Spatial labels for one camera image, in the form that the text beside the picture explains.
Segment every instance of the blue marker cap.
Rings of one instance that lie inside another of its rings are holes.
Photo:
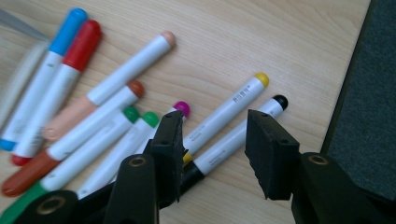
[[[64,56],[72,44],[82,23],[88,19],[87,13],[81,8],[73,8],[67,15],[58,34],[52,40],[49,50]]]
[[[7,141],[5,139],[0,139],[0,148],[2,148],[5,151],[12,151],[12,149],[14,149],[15,145],[17,145],[16,142],[11,142],[11,141]]]

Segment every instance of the wooden surface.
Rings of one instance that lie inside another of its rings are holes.
[[[137,79],[146,88],[136,104],[142,113],[152,110],[162,116],[184,100],[191,106],[183,126],[187,134],[263,71],[270,84],[248,108],[285,95],[289,108],[278,121],[301,143],[301,152],[321,148],[368,5],[369,0],[0,2],[48,36],[56,34],[71,7],[84,8],[102,24],[104,39],[69,103],[169,30],[177,47]],[[0,34],[2,71],[12,69],[33,43],[10,35],[19,34],[4,29]],[[246,116],[245,110],[200,152]],[[18,169],[8,158],[0,151],[0,181]],[[77,189],[102,158],[66,188]],[[0,196],[0,212],[14,200]],[[161,223],[293,223],[290,202],[264,200],[242,148],[160,216]]]

